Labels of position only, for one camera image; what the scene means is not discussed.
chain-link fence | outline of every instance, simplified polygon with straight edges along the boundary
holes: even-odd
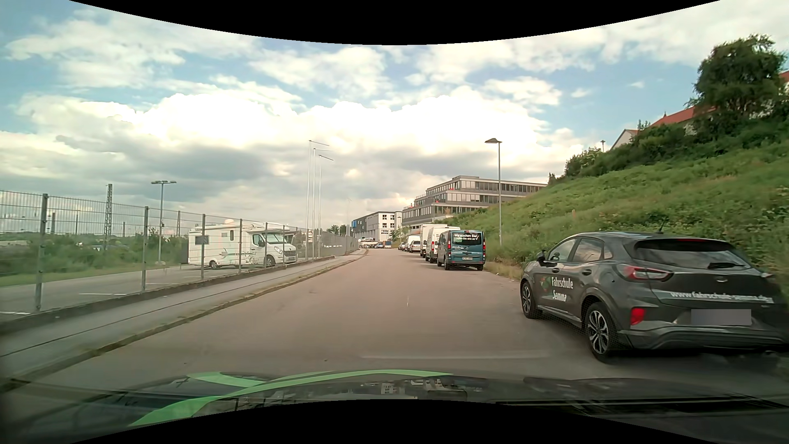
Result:
[[[0,321],[357,249],[288,224],[0,191]]]

camper van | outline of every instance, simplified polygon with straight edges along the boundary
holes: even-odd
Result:
[[[441,228],[446,227],[447,224],[424,224],[421,227],[421,231],[419,232],[419,240],[420,245],[422,245],[422,251],[419,252],[419,256],[423,258],[427,251],[430,249],[430,239],[428,239],[428,233],[430,232],[431,228]]]
[[[226,220],[224,224],[210,225],[205,228],[204,265],[212,269],[223,266],[241,265],[274,265],[293,264],[297,261],[296,247],[288,243],[282,233],[286,230],[266,230],[264,225],[244,222],[239,231],[238,223]],[[190,265],[200,266],[202,244],[198,239],[203,235],[202,228],[193,228],[189,232]]]
[[[430,262],[431,264],[435,264],[436,263],[436,258],[438,257],[438,253],[437,252],[438,252],[438,248],[439,248],[439,237],[441,236],[441,233],[444,233],[444,232],[450,231],[450,230],[459,230],[459,229],[460,229],[460,227],[433,227],[433,228],[430,228],[430,231],[428,231],[428,237],[426,238],[428,240],[428,245],[427,245],[427,248],[425,249],[424,261],[425,262]]]

motorhome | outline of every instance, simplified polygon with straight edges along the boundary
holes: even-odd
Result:
[[[425,250],[424,261],[425,262],[430,262],[431,264],[435,264],[436,263],[436,258],[438,257],[437,251],[438,251],[438,246],[439,246],[439,237],[441,236],[441,233],[444,233],[444,232],[450,231],[450,230],[459,230],[459,229],[460,229],[460,227],[433,227],[433,228],[430,228],[430,231],[428,231],[428,237],[427,237],[428,245],[427,245],[427,249]]]
[[[420,257],[423,258],[427,253],[428,248],[430,248],[430,246],[428,245],[429,242],[428,233],[430,232],[430,228],[434,228],[434,227],[441,228],[447,226],[448,226],[447,224],[424,224],[421,226],[421,231],[419,232],[419,241],[420,241],[419,244],[422,245],[422,251],[419,252]]]
[[[244,222],[239,230],[238,222],[225,220],[224,224],[210,225],[205,228],[205,253],[201,261],[203,230],[195,227],[189,231],[190,265],[217,269],[223,266],[293,264],[297,261],[296,247],[282,236],[282,229],[266,230],[265,225]]]

sidewalk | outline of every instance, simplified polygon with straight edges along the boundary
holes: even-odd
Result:
[[[223,304],[242,302],[267,289],[332,269],[360,258],[353,252],[325,262],[197,288],[49,325],[8,333],[0,342],[3,378],[29,382],[92,356],[202,316]],[[6,384],[3,392],[12,389]]]

cloud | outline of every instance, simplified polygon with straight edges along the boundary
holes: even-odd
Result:
[[[570,94],[570,97],[574,97],[574,98],[578,99],[578,98],[581,98],[581,97],[586,97],[586,96],[588,96],[591,93],[592,93],[591,89],[578,88],[578,89],[576,89],[575,91],[573,91]]]
[[[431,45],[414,58],[430,81],[452,84],[462,84],[470,73],[490,67],[550,73],[570,67],[592,70],[599,63],[634,57],[695,67],[716,44],[750,33],[768,33],[779,49],[789,49],[787,15],[789,2],[782,0],[721,0],[597,28]]]
[[[491,85],[552,97],[537,79]],[[167,191],[170,208],[303,224],[313,139],[333,150],[335,162],[322,169],[322,208],[324,221],[339,224],[346,198],[357,212],[401,209],[455,175],[495,177],[490,137],[504,141],[502,174],[511,179],[544,182],[579,151],[571,131],[549,133],[525,105],[469,86],[397,111],[353,102],[307,108],[281,89],[228,76],[170,85],[179,86],[145,108],[24,96],[17,113],[36,130],[0,133],[4,186],[101,200],[113,183],[115,201],[155,206],[150,181],[164,178],[178,181]],[[295,104],[278,113],[273,103]]]
[[[79,9],[61,23],[42,21],[40,32],[6,45],[8,57],[53,62],[77,87],[142,88],[187,54],[250,56],[260,37],[191,28],[106,9]]]
[[[336,52],[300,55],[296,51],[262,50],[250,62],[254,69],[282,83],[314,91],[326,85],[344,96],[370,97],[391,88],[383,75],[382,53],[370,47],[345,47]]]

